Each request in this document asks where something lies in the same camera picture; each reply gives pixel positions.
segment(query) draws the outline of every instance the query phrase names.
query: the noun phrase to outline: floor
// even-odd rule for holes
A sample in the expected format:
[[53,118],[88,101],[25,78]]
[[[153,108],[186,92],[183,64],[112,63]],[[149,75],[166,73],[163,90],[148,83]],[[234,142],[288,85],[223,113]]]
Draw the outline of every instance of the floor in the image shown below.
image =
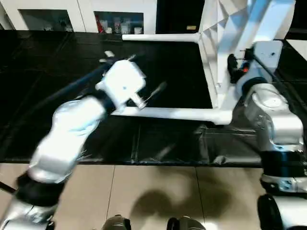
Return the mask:
[[[307,58],[306,41],[289,41]],[[25,164],[0,164],[11,186]],[[188,215],[207,230],[258,230],[262,169],[78,165],[54,216],[57,230],[100,230],[121,214],[133,230],[165,230],[170,217]],[[0,191],[0,215],[11,196]]]

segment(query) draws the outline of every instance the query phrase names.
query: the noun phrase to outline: white metal frame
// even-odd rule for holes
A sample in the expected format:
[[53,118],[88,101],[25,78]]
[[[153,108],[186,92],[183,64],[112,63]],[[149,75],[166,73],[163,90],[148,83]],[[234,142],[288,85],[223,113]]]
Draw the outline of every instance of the white metal frame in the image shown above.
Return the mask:
[[285,30],[282,34],[286,35],[294,5],[295,0],[206,0],[200,29],[195,34],[123,35],[123,40],[197,43],[213,109],[144,108],[139,111],[128,107],[117,114],[229,124],[239,99],[227,71],[229,54],[242,58],[241,50],[253,43],[273,40],[280,30]]
[[0,0],[16,30],[29,30],[20,9],[67,10],[75,32],[85,32],[77,0]]
[[136,12],[144,15],[144,34],[155,34],[157,0],[78,0],[85,29],[97,33],[94,11]]

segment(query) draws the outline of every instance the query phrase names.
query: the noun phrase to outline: white wall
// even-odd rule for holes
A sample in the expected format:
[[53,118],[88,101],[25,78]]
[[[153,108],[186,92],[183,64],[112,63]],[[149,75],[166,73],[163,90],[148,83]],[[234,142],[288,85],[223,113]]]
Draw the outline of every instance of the white wall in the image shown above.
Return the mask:
[[6,12],[0,2],[0,24],[5,30],[11,30],[12,27],[6,18]]

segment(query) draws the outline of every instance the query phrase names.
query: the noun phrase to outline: black tablecloth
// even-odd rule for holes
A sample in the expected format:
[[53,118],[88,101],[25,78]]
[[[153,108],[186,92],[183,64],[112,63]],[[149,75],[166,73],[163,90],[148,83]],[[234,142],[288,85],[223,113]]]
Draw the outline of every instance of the black tablecloth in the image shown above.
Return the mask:
[[[138,55],[136,63],[147,76],[142,96],[167,82],[166,90],[149,106],[211,108],[199,48],[194,43],[129,42],[107,34],[46,31],[0,31],[0,41],[1,162],[29,161],[51,127],[53,111],[85,92],[89,83],[26,119],[23,114],[95,69],[106,50],[119,58]],[[304,123],[305,69],[306,61],[284,41],[276,74],[293,95],[290,100]],[[233,117],[228,126],[214,126],[199,121],[111,116],[88,138],[80,162],[259,166],[255,131],[242,113],[242,102]]]

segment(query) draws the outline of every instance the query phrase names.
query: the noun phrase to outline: silver cylinder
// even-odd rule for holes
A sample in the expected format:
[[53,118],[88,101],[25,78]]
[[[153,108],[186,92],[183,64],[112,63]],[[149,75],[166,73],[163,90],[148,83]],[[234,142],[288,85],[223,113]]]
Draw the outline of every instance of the silver cylinder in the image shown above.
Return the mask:
[[4,230],[46,230],[48,223],[33,223],[26,219],[10,220]]

